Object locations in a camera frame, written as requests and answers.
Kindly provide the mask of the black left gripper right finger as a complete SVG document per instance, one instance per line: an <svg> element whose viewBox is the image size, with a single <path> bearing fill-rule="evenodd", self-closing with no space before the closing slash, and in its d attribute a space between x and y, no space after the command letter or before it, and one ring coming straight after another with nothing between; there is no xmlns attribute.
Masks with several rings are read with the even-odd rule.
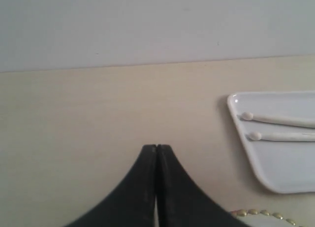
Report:
<svg viewBox="0 0 315 227"><path fill-rule="evenodd" d="M246 227L191 179L171 146L157 146L156 197L160 227Z"/></svg>

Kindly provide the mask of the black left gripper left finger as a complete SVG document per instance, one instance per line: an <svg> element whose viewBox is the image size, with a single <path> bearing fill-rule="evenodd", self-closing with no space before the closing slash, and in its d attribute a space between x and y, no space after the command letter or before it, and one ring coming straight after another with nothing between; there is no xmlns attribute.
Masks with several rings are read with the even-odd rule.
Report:
<svg viewBox="0 0 315 227"><path fill-rule="evenodd" d="M145 145L118 186L69 227L153 227L157 146Z"/></svg>

